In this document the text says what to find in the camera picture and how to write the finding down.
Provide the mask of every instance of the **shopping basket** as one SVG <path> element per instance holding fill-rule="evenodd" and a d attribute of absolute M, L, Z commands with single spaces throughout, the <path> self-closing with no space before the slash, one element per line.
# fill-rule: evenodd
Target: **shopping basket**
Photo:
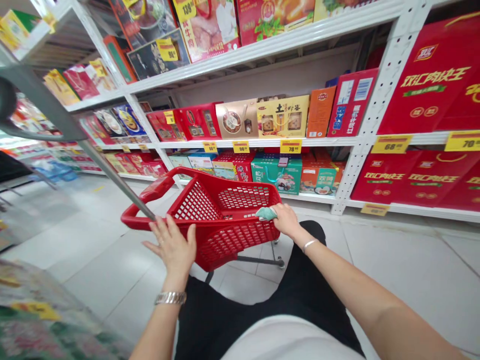
<path fill-rule="evenodd" d="M 164 178 L 149 185 L 141 194 L 144 203 L 161 198 L 175 183 L 173 176 L 192 177 L 177 200 L 167 211 L 183 236 L 196 224 L 197 253 L 195 262 L 206 272 L 232 260 L 279 265 L 275 261 L 238 256 L 246 248 L 275 241 L 280 232 L 273 221 L 260 221 L 255 213 L 261 207 L 281 202 L 272 184 L 226 180 L 187 167 L 176 167 Z M 147 217 L 137 217 L 139 208 L 132 204 L 121 221 L 131 229 L 150 230 Z"/>

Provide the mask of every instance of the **hand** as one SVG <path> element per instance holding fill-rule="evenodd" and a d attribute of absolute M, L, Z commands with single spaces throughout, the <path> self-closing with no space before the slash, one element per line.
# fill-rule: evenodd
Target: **hand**
<path fill-rule="evenodd" d="M 143 241 L 142 244 L 163 260 L 167 279 L 179 281 L 186 279 L 197 255 L 195 224 L 188 228 L 187 240 L 170 215 L 166 216 L 166 224 L 160 216 L 157 216 L 156 222 L 150 222 L 149 225 L 158 245 L 149 241 Z"/>

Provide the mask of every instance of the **logo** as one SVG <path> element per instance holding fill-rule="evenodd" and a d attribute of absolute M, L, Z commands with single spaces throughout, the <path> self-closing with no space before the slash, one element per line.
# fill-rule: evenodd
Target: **logo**
<path fill-rule="evenodd" d="M 416 54 L 416 58 L 415 58 L 414 62 L 420 61 L 420 60 L 430 59 L 433 56 L 437 46 L 438 46 L 438 44 L 437 45 L 432 45 L 432 46 L 422 47 L 420 50 L 418 50 L 418 53 Z"/>

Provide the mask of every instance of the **orange box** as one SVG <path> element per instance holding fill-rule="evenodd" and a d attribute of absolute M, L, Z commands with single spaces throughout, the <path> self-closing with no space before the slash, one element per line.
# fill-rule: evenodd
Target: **orange box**
<path fill-rule="evenodd" d="M 329 129 L 330 115 L 335 99 L 336 86 L 313 90 L 306 126 L 307 138 L 324 138 Z"/>

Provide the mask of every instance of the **supermarket aisle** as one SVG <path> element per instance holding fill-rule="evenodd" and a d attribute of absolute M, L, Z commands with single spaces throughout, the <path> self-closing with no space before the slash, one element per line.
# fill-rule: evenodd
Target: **supermarket aisle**
<path fill-rule="evenodd" d="M 148 183 L 131 182 L 140 193 Z M 4 197 L 14 203 L 5 216 L 23 243 L 1 255 L 46 269 L 131 343 L 139 338 L 162 287 L 165 268 L 140 245 L 150 232 L 130 230 L 120 214 L 130 203 L 109 180 L 83 176 L 53 192 L 27 185 Z M 178 190 L 152 204 L 164 215 Z M 321 204 L 290 201 L 300 220 L 324 228 L 327 245 L 403 299 L 455 346 L 480 355 L 480 227 L 461 222 L 389 213 L 386 218 L 348 209 L 330 215 Z M 275 255 L 287 262 L 293 243 L 282 237 Z M 270 244 L 246 256 L 271 258 Z M 192 274 L 205 279 L 194 265 Z M 271 265 L 232 262 L 215 271 L 211 285 L 236 301 L 267 299 L 283 272 Z M 353 321 L 367 358 L 378 359 Z"/>

